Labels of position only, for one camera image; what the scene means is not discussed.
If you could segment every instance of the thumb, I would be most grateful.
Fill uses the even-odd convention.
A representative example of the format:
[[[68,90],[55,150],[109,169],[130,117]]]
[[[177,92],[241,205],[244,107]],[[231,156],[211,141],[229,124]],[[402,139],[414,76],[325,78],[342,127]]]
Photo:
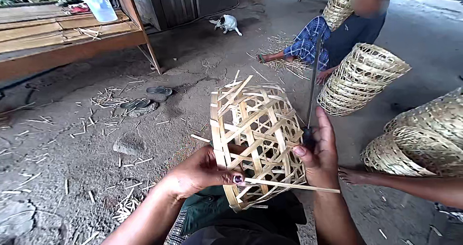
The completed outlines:
[[[318,159],[304,146],[293,147],[293,152],[300,157],[306,168],[317,168],[320,166]]]
[[[240,184],[244,183],[245,177],[237,171],[214,171],[211,185]]]

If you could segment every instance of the wooden table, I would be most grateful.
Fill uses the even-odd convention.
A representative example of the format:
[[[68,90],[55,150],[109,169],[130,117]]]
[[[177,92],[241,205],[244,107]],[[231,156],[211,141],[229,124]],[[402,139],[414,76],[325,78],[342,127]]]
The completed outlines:
[[[87,13],[0,24],[0,81],[133,46],[138,46],[161,74],[134,1],[119,1],[122,9],[116,11],[118,19],[113,22],[100,23]],[[98,39],[77,28],[99,31]]]

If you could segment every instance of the plastic container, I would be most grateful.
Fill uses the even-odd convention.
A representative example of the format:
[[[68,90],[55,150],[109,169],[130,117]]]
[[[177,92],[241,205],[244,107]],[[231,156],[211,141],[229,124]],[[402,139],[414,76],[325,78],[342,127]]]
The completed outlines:
[[[83,0],[99,22],[111,22],[117,20],[116,12],[109,0]]]

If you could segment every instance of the bamboo basket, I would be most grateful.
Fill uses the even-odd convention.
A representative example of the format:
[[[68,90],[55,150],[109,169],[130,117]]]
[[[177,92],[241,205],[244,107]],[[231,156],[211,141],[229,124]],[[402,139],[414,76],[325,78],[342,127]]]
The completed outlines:
[[[211,130],[217,165],[220,169],[242,170],[245,181],[251,182],[247,186],[223,186],[235,212],[290,188],[318,189],[303,185],[303,163],[292,153],[291,148],[302,141],[302,130],[284,90],[273,83],[248,85],[251,78],[211,93]],[[246,150],[230,153],[227,144],[232,140],[247,146]]]
[[[410,69],[409,65],[385,49],[358,43],[330,76],[317,102],[330,115],[350,114],[361,109]]]
[[[463,151],[434,132],[403,126],[371,141],[361,153],[374,170],[415,177],[463,176]]]
[[[414,126],[433,131],[463,149],[463,88],[400,113],[385,125],[390,132],[401,126]]]
[[[329,0],[323,10],[323,17],[331,31],[338,29],[354,10],[350,0]]]

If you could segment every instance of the woven bamboo basket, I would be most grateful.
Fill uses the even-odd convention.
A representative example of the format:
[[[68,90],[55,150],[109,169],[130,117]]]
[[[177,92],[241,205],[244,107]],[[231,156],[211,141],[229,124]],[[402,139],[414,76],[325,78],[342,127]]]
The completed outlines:
[[[361,109],[410,66],[385,49],[358,43],[342,60],[317,97],[318,104],[333,116]]]
[[[403,176],[463,176],[463,151],[434,132],[403,126],[371,141],[361,154],[371,169]]]
[[[243,171],[247,186],[224,185],[235,212],[287,191],[317,190],[306,182],[302,161],[292,147],[302,141],[302,130],[284,90],[273,83],[251,86],[234,82],[211,94],[211,130],[220,169]],[[247,148],[230,153],[227,144]]]
[[[323,17],[331,31],[338,29],[354,10],[350,5],[350,0],[329,0],[323,10]]]
[[[463,88],[400,113],[385,125],[384,131],[390,132],[401,126],[433,131],[463,149]]]

